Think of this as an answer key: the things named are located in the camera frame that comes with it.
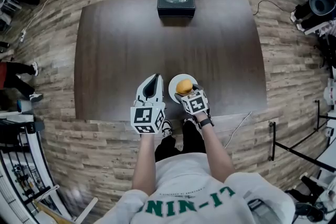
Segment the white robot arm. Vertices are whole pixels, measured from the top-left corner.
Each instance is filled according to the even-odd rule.
[[[140,84],[131,107],[131,125],[138,134],[156,134],[165,118],[163,79],[154,74]]]

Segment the forearm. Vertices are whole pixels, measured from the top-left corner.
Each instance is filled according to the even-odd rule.
[[[207,118],[205,113],[200,113],[196,117],[198,122]],[[235,172],[233,162],[211,124],[204,125],[202,133],[211,175],[220,182],[224,182],[229,175]]]
[[[152,134],[141,136],[132,189],[142,190],[148,196],[155,192],[154,135]]]
[[[2,54],[0,54],[0,60],[8,57],[8,56],[11,56],[14,54],[14,51],[13,50],[8,50],[6,52],[3,52]]]

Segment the black cable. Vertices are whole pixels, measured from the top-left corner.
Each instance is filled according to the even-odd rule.
[[[54,188],[51,188],[51,189],[48,190],[47,192],[43,193],[42,196],[41,196],[41,199],[38,200],[38,202],[42,201],[42,200],[43,200],[43,196],[45,196],[47,193],[51,192],[52,190],[54,190]]]
[[[256,13],[254,13],[253,15],[256,15],[258,12],[259,12],[259,5],[260,5],[260,3],[261,2],[271,2],[273,5],[276,5],[280,10],[282,10],[283,12],[287,12],[287,13],[292,13],[294,10],[292,10],[292,11],[287,11],[287,10],[284,10],[284,9],[282,9],[282,8],[280,8],[277,4],[275,4],[274,2],[272,2],[272,1],[270,1],[270,0],[262,0],[262,1],[259,1],[259,3],[258,3],[258,10],[257,10],[257,12]]]

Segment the table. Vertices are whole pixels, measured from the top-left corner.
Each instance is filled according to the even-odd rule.
[[[195,0],[193,18],[159,18],[157,1],[108,0],[83,8],[76,118],[129,120],[138,86],[154,73],[164,80],[168,119],[184,117],[168,94],[180,73],[204,87],[212,116],[266,107],[263,55],[248,0]]]

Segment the white t-shirt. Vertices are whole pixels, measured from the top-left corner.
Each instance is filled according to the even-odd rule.
[[[224,183],[210,175],[204,153],[156,163],[156,192],[124,193],[96,224],[290,224],[292,199],[257,173],[234,173]]]

